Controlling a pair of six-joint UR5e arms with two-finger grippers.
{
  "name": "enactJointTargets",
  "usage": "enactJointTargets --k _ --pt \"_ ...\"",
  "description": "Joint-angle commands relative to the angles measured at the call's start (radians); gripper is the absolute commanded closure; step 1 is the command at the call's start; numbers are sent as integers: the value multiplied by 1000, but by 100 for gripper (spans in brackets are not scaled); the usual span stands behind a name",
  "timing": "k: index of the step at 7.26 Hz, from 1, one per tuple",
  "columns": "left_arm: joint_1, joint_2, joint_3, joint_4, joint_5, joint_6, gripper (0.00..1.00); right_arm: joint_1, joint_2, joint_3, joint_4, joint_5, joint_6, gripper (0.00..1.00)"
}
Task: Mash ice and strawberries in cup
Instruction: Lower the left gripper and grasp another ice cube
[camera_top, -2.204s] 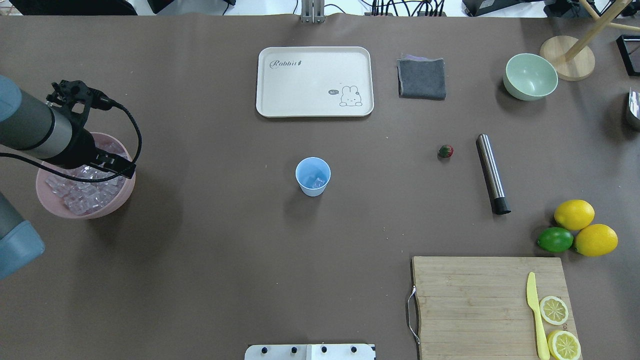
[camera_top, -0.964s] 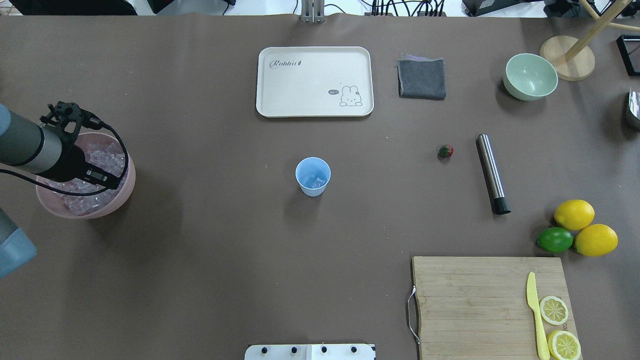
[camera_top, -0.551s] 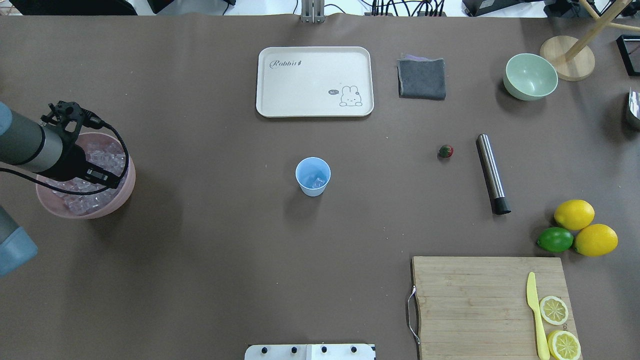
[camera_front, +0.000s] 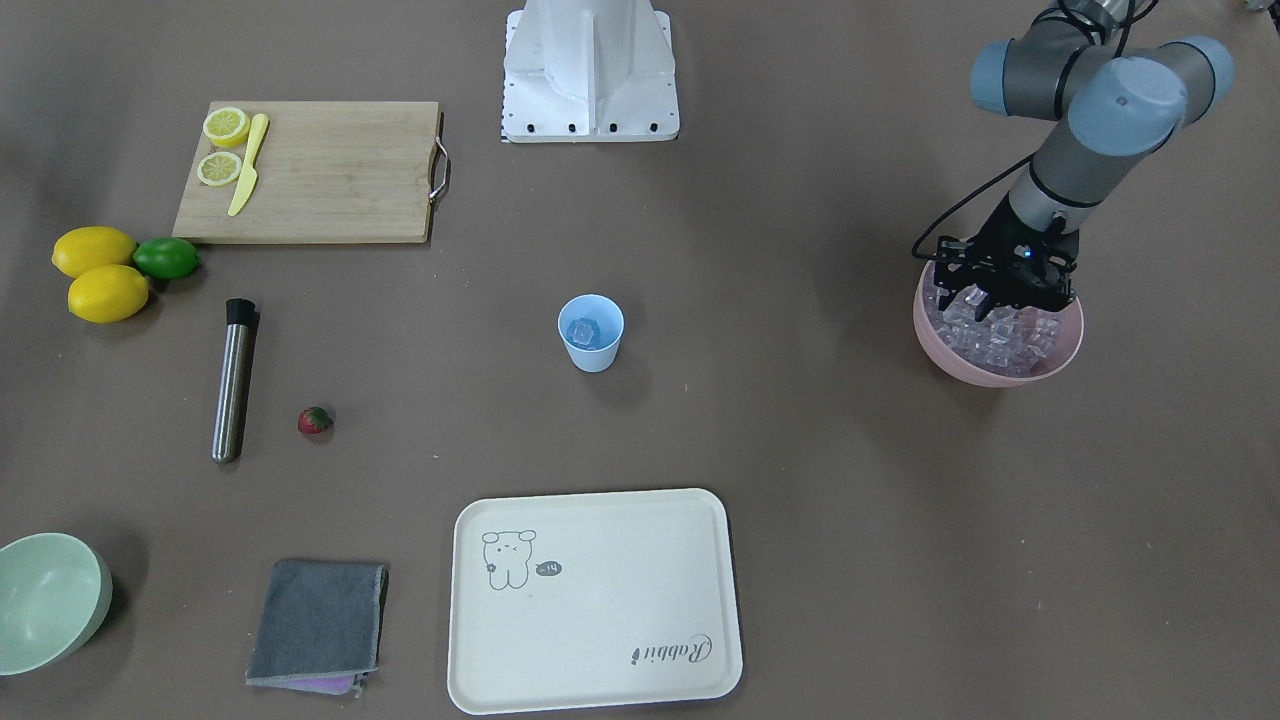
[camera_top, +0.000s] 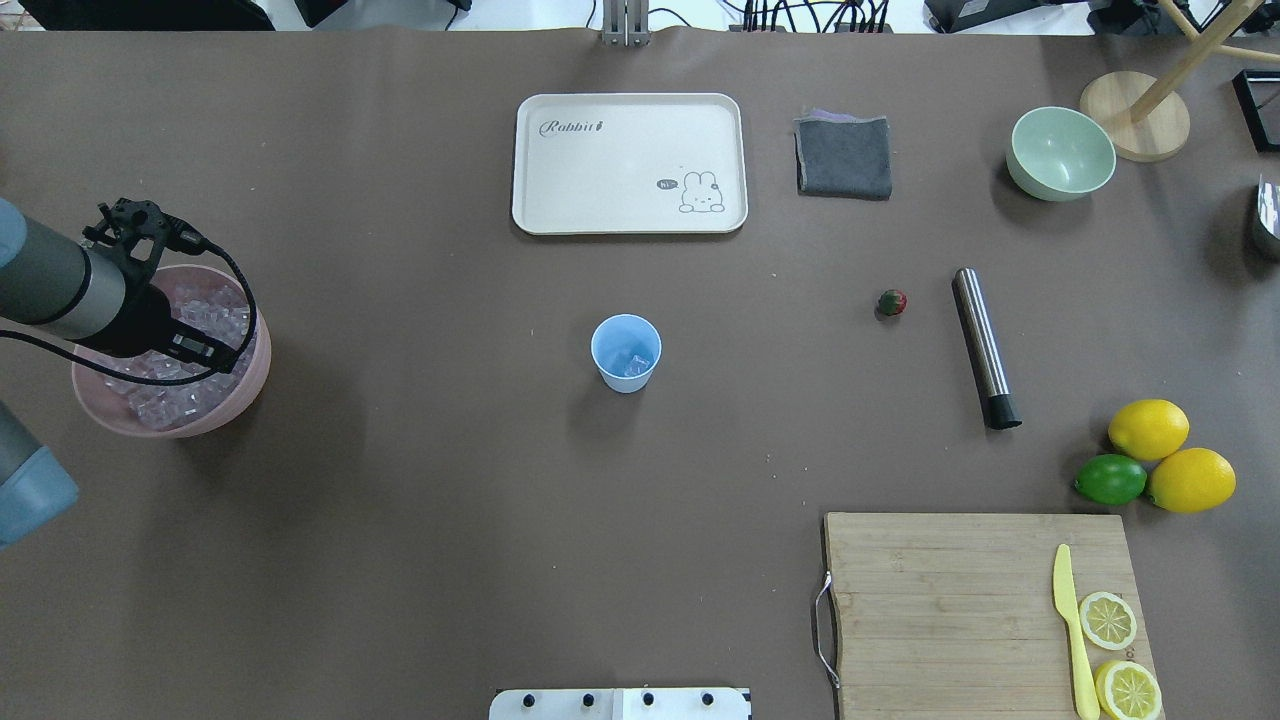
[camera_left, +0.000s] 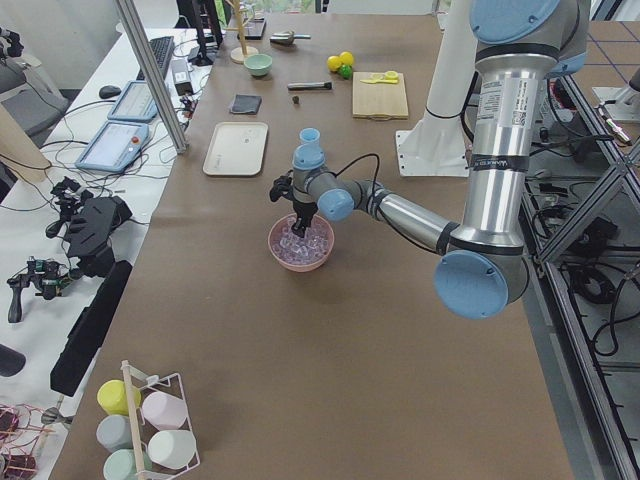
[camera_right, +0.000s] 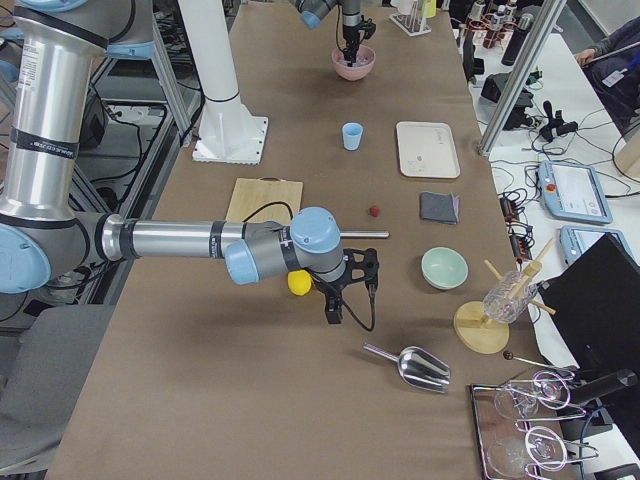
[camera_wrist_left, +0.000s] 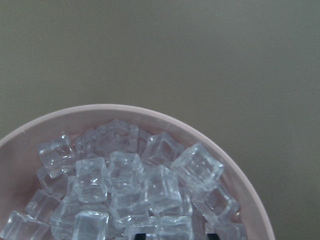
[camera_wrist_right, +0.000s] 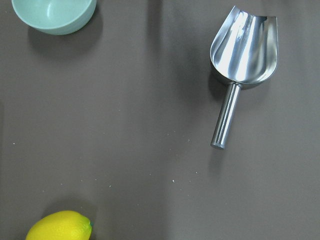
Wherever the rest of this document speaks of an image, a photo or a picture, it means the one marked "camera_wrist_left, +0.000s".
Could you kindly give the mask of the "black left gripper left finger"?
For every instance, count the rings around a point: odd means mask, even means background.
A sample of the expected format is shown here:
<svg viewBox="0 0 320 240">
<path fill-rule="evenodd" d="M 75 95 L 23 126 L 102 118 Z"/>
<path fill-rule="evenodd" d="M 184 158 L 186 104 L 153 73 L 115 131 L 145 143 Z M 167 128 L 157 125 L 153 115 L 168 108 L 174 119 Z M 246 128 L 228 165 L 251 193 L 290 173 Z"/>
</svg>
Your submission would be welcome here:
<svg viewBox="0 0 320 240">
<path fill-rule="evenodd" d="M 134 240 L 146 240 L 147 234 L 146 233 L 137 233 L 134 236 Z"/>
</svg>

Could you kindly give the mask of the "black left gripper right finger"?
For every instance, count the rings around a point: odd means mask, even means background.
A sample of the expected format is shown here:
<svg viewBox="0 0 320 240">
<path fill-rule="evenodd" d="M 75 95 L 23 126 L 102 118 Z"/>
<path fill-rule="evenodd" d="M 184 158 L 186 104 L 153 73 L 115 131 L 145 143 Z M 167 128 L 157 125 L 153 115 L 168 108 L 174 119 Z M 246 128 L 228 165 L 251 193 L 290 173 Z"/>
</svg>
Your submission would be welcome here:
<svg viewBox="0 0 320 240">
<path fill-rule="evenodd" d="M 218 234 L 217 233 L 207 233 L 206 238 L 207 238 L 207 240 L 218 240 Z"/>
</svg>

